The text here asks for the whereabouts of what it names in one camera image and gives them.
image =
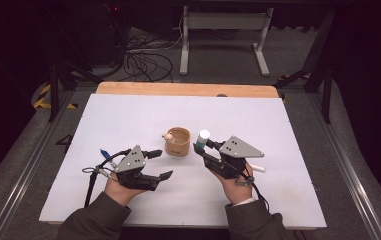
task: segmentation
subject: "gray carpet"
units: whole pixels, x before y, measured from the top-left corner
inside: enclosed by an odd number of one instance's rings
[[[271,72],[270,77],[261,76],[250,46],[253,39],[259,36],[258,32],[240,31],[231,41],[219,40],[209,34],[193,35],[190,41],[189,71],[186,76],[179,75],[181,50],[179,46],[158,50],[156,53],[166,55],[174,63],[171,75],[175,82],[270,85],[276,82],[278,76],[290,75],[300,70],[315,34],[315,31],[302,33],[298,29],[272,29],[267,35],[263,51]],[[103,71],[106,69],[101,68],[95,72],[102,73]],[[120,70],[107,80],[114,81],[127,76],[123,70]],[[336,164],[330,142],[321,129],[320,120],[309,102],[309,96],[301,88],[304,82],[305,80],[297,80],[280,90],[287,97],[286,110],[312,181],[318,188],[318,199],[328,225],[327,228],[304,231],[304,234],[310,240],[371,239]],[[78,108],[66,109],[61,115],[22,201],[17,209],[12,210],[13,218],[8,223],[2,239],[53,239],[56,236],[56,226],[38,221],[47,191],[65,155],[65,146],[56,145],[56,142],[68,134],[74,134],[88,97],[95,89],[96,84],[92,82],[78,84],[71,99],[71,103],[77,103]],[[319,98],[320,93],[314,94],[314,97]],[[12,187],[34,154],[34,149],[48,124],[49,114],[49,109],[37,109],[34,118],[0,165],[0,212]],[[351,160],[381,221],[381,187],[359,151],[336,85],[333,86],[332,92],[331,121],[343,150]]]

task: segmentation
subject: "white tabletop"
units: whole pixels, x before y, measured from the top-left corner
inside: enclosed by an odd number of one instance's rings
[[[81,170],[103,162],[100,149],[111,155],[137,144],[143,151],[164,150],[162,134],[172,127],[188,129],[191,142],[200,130],[207,129],[212,141],[226,141],[234,135],[258,148],[265,157],[247,160],[266,169],[265,173],[255,172],[254,177],[270,212],[280,212],[287,228],[326,227],[281,99],[109,94],[90,97],[40,221],[60,223],[83,207],[90,175]],[[164,152],[146,161],[142,171],[146,175],[174,172],[156,191],[133,199],[129,205],[133,212],[125,225],[228,225],[224,210],[228,200],[221,184],[190,147],[186,157]],[[216,150],[205,150],[219,158]],[[92,201],[105,183],[106,178],[99,175]]]

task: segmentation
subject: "sleeve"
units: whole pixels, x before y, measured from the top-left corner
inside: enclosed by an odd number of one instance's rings
[[[232,240],[289,239],[281,214],[271,215],[260,200],[234,207],[229,204],[225,211]]]
[[[130,213],[131,209],[102,192],[87,208],[75,211],[62,223],[56,239],[117,240]]]

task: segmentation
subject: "human arm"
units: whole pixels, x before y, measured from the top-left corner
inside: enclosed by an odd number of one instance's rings
[[[108,179],[104,192],[88,207],[72,213],[60,226],[58,240],[115,239],[121,234],[124,221],[131,213],[128,203],[144,190],[128,189]]]
[[[253,176],[247,164],[246,175]],[[232,240],[285,240],[289,239],[281,214],[271,215],[264,201],[254,200],[252,186],[236,185],[236,179],[224,179],[214,175],[221,182],[230,204],[225,206]]]

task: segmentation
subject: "brown cup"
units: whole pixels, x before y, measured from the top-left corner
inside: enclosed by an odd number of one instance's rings
[[[171,142],[165,142],[165,151],[171,156],[184,157],[189,153],[190,132],[185,128],[175,127],[168,130],[174,137]]]

